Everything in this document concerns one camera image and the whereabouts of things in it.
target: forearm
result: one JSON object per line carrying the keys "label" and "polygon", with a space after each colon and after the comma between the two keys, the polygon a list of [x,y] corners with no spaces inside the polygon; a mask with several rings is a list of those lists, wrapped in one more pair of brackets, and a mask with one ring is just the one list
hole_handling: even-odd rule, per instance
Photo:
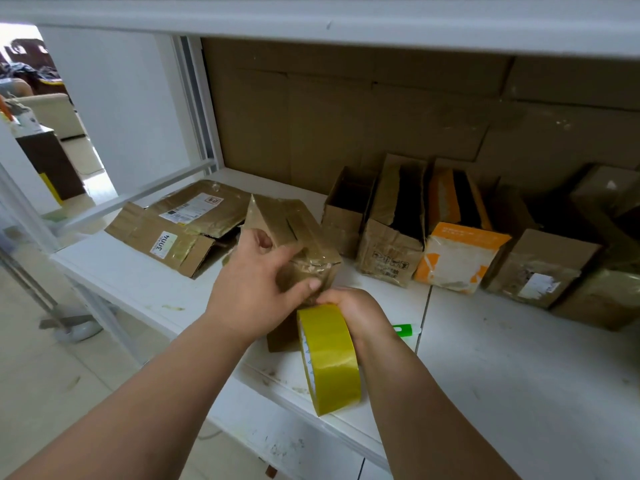
{"label": "forearm", "polygon": [[12,478],[178,478],[247,345],[198,320]]}
{"label": "forearm", "polygon": [[518,478],[400,338],[371,337],[359,350],[373,414],[396,480]]}

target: hand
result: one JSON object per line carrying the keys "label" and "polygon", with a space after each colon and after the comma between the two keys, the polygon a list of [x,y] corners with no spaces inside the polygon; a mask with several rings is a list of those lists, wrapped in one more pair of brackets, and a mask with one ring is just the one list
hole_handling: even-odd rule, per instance
{"label": "hand", "polygon": [[331,288],[324,291],[316,303],[334,303],[340,308],[353,339],[356,352],[362,350],[370,338],[397,338],[378,302],[369,293],[357,288]]}
{"label": "hand", "polygon": [[281,292],[276,274],[302,247],[271,247],[265,231],[242,229],[231,259],[213,284],[202,316],[237,334],[247,346],[276,328],[322,285],[317,278],[307,278]]}

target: small brown object on floor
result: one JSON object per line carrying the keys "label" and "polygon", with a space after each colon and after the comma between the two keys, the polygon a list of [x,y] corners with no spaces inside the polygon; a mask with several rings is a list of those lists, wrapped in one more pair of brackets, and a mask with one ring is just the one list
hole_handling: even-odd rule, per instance
{"label": "small brown object on floor", "polygon": [[267,475],[269,478],[276,478],[278,471],[275,468],[273,468],[271,465],[269,465],[267,467],[267,471],[264,474]]}

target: fingernail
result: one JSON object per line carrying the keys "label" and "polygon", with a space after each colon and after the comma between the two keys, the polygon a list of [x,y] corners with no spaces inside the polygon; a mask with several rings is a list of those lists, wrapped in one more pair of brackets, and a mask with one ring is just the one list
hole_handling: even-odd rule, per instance
{"label": "fingernail", "polygon": [[312,278],[311,280],[309,280],[309,288],[311,288],[312,291],[320,289],[320,286],[322,286],[322,281],[320,281],[318,278]]}

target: beige chair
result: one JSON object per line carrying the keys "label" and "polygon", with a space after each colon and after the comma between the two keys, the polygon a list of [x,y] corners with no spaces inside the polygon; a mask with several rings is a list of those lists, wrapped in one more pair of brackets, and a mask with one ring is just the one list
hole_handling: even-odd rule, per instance
{"label": "beige chair", "polygon": [[60,140],[86,134],[66,94],[43,94],[12,100],[31,108],[40,124],[52,128]]}

